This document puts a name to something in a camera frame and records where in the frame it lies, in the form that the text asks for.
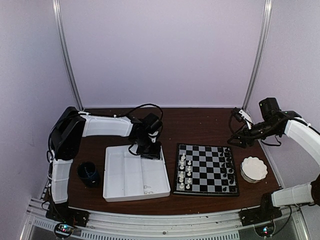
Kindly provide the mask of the white piece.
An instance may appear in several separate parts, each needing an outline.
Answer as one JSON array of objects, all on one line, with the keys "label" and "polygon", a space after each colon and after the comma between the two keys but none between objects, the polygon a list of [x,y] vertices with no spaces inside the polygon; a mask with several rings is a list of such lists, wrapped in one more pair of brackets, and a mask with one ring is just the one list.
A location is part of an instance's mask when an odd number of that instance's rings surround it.
[{"label": "white piece", "polygon": [[186,159],[186,155],[185,155],[185,153],[183,153],[181,158],[180,158],[180,161],[179,161],[181,165],[185,164],[185,159]]}]

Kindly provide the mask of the white plastic compartment tray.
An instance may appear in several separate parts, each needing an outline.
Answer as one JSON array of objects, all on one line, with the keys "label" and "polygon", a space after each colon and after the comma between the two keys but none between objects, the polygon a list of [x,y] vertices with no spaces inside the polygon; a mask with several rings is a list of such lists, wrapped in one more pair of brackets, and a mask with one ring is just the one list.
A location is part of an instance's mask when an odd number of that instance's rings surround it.
[{"label": "white plastic compartment tray", "polygon": [[164,153],[160,159],[133,155],[129,146],[105,149],[103,198],[111,202],[168,197],[171,193]]}]

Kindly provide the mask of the white piece passed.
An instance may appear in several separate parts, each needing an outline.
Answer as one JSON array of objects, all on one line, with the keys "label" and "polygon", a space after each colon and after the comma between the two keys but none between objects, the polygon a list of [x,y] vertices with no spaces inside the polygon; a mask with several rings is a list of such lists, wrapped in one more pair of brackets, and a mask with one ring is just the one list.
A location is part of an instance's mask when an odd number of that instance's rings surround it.
[{"label": "white piece passed", "polygon": [[179,168],[181,170],[183,170],[185,168],[185,163],[184,162],[180,162]]}]

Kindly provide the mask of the white piece placed later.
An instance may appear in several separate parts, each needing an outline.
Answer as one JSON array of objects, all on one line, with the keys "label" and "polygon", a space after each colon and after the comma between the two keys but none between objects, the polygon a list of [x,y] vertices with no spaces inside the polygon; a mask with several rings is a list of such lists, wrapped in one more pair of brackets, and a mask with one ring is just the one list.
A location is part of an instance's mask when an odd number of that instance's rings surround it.
[{"label": "white piece placed later", "polygon": [[180,182],[180,183],[183,183],[183,182],[184,182],[184,172],[181,171],[181,172],[179,173],[178,177],[179,177],[179,179],[178,179],[179,182]]}]

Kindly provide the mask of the black white chess board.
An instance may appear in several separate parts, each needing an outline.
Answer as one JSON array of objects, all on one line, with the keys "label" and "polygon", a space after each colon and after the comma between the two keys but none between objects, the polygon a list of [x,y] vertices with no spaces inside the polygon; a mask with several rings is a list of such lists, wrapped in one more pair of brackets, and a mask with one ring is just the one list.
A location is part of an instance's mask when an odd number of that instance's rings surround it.
[{"label": "black white chess board", "polygon": [[[185,153],[184,169],[180,159]],[[188,176],[191,161],[191,176]],[[173,194],[205,197],[239,197],[239,181],[233,152],[229,146],[178,143]],[[179,173],[184,172],[184,189],[179,188]]]}]

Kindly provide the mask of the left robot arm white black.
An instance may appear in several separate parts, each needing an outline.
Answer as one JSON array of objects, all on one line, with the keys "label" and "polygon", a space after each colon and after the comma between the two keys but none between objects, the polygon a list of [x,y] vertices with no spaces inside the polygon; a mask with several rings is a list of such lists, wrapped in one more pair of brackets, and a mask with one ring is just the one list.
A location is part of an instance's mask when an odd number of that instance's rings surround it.
[{"label": "left robot arm white black", "polygon": [[72,211],[64,203],[68,202],[70,169],[78,155],[81,141],[90,136],[119,136],[131,142],[128,152],[147,159],[160,159],[161,143],[158,138],[163,129],[163,116],[149,113],[137,118],[130,112],[114,115],[94,115],[67,107],[48,137],[49,171],[51,180],[50,196],[55,203],[52,213],[61,222],[72,218]]}]

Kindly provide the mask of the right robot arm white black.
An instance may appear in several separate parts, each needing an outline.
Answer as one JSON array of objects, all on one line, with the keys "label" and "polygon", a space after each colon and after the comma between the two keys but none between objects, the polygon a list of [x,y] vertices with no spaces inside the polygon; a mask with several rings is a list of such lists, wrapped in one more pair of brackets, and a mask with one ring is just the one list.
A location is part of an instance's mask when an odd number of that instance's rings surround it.
[{"label": "right robot arm white black", "polygon": [[[299,155],[297,150],[290,150],[289,156],[293,162],[289,169],[297,173],[299,167],[308,167],[303,163],[303,157],[314,160],[312,166],[320,164],[320,133],[307,123],[295,111],[267,110],[262,113],[263,122],[253,124],[250,116],[240,108],[231,111],[230,118],[236,118],[244,125],[238,130],[232,130],[228,144],[246,148],[252,146],[256,140],[264,140],[270,136],[287,136],[295,141],[306,153]],[[260,206],[256,210],[259,220],[268,220],[278,208],[291,205],[319,205],[320,179],[316,178],[304,184],[283,188],[272,193],[266,193],[261,198]]]}]

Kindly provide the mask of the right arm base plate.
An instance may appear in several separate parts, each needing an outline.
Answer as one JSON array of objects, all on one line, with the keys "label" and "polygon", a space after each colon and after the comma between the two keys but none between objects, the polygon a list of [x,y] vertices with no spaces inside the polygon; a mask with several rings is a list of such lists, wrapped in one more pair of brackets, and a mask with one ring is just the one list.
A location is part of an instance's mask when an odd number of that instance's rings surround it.
[{"label": "right arm base plate", "polygon": [[268,222],[282,216],[280,208],[272,210],[263,210],[261,207],[243,209],[239,212],[239,218],[242,226],[256,225]]}]

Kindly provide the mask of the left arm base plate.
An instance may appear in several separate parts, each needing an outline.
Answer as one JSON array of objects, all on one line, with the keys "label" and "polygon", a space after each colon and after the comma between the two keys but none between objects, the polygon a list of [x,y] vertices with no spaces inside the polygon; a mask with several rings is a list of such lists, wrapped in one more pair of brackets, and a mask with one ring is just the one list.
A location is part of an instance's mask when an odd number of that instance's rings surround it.
[{"label": "left arm base plate", "polygon": [[45,216],[47,219],[66,223],[73,227],[86,227],[90,213],[86,210],[70,208],[68,202],[65,202],[50,203]]}]

